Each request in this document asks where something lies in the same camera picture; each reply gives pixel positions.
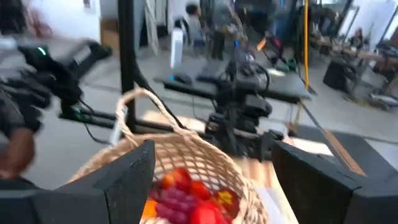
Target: floor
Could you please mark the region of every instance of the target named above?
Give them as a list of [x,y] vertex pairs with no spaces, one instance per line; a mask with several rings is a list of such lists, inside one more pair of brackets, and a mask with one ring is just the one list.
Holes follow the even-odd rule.
[[[51,54],[55,58],[60,57],[73,44],[51,41]],[[311,63],[310,85],[318,95],[313,96],[312,101],[305,102],[305,106],[325,129],[368,137],[367,142],[398,169],[397,113],[363,108],[343,100],[341,93],[327,88],[322,83],[327,66],[324,60],[318,58]],[[189,58],[185,58],[184,64],[192,72],[198,67],[198,62]],[[20,65],[21,58],[12,57],[5,59],[0,68]],[[164,90],[161,85],[152,81],[155,76],[170,74],[168,52],[161,52],[156,57],[144,57],[139,60],[139,65],[153,89],[176,115],[193,117],[195,113],[197,117],[206,119],[211,113],[212,105],[209,101],[195,98],[193,103],[191,96]],[[87,74],[81,87],[85,93],[86,103],[95,110],[113,113],[120,90],[119,61],[111,58],[98,64]],[[260,128],[286,131],[284,122],[290,117],[291,106],[274,100],[269,102],[274,107],[274,112],[270,119],[261,121]],[[137,116],[142,116],[149,110],[156,110],[148,99],[139,99],[136,107]],[[25,177],[38,186],[47,189],[56,188],[67,182],[82,164],[104,147],[90,139],[84,125],[58,119],[58,112],[58,101],[54,99],[52,108],[43,112],[45,126],[37,135],[37,157],[25,174]],[[300,124],[315,127],[305,113],[301,115]],[[110,130],[97,127],[90,127],[90,130],[99,139],[108,139],[111,133]]]

